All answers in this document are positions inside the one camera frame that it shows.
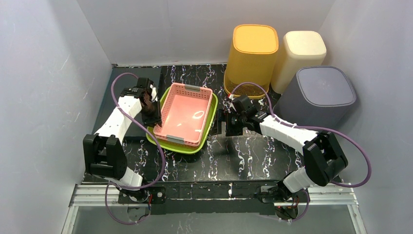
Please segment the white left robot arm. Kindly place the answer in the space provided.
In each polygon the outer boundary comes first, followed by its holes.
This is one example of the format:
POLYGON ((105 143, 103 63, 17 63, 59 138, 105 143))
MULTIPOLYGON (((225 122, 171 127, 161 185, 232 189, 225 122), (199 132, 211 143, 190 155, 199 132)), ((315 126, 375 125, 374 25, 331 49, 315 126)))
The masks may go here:
POLYGON ((138 191, 154 185, 128 167, 122 142, 130 125, 135 123, 147 134, 147 127, 162 126, 157 88, 149 78, 137 77, 137 84, 125 88, 119 97, 112 94, 115 108, 105 123, 83 139, 85 171, 89 175, 108 180, 121 189, 138 191))

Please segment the pink perforated basket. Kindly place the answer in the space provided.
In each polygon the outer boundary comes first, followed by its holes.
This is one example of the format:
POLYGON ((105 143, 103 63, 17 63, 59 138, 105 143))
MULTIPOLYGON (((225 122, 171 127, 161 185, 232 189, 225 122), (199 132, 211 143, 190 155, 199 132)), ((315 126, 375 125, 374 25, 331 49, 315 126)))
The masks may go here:
POLYGON ((162 104, 162 124, 153 128, 154 135, 176 144, 198 146, 211 102, 211 89, 173 83, 162 104))

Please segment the cream bin liner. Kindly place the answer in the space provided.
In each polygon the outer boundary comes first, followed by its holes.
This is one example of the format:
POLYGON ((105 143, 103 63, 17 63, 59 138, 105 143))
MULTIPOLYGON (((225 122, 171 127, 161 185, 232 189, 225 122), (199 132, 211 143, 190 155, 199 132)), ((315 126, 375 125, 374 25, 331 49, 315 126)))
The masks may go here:
POLYGON ((325 43, 318 32, 287 32, 282 38, 276 57, 271 80, 272 90, 282 94, 299 69, 321 65, 326 54, 325 43))

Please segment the orange slatted waste bin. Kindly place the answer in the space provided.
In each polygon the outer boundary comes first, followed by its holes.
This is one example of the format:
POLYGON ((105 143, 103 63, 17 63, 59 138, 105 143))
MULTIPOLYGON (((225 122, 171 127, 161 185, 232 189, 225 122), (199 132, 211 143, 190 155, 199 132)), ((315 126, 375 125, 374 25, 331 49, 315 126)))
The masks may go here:
POLYGON ((236 26, 224 73, 226 93, 235 97, 263 98, 269 90, 278 49, 278 34, 273 27, 236 26))

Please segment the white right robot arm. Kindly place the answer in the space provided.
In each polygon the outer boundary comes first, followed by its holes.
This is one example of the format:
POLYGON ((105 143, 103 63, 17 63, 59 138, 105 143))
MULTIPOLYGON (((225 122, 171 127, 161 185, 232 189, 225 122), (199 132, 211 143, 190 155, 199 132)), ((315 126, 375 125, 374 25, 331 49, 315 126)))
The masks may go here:
POLYGON ((228 110, 217 111, 211 134, 221 134, 222 123, 225 123, 226 137, 241 136, 243 129, 247 128, 276 139, 303 156, 304 166, 289 173, 275 187, 274 193, 284 199, 314 185, 326 186, 348 166, 348 160, 333 133, 294 127, 273 117, 269 111, 259 110, 245 95, 233 99, 228 110))

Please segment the grey slatted waste bin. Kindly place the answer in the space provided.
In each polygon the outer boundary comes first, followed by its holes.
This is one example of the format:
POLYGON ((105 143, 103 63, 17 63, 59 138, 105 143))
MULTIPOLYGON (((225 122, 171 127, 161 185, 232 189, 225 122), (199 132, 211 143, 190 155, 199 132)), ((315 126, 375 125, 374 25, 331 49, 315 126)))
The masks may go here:
POLYGON ((334 66, 299 69, 274 107, 281 119, 299 126, 335 128, 357 100, 343 71, 334 66))

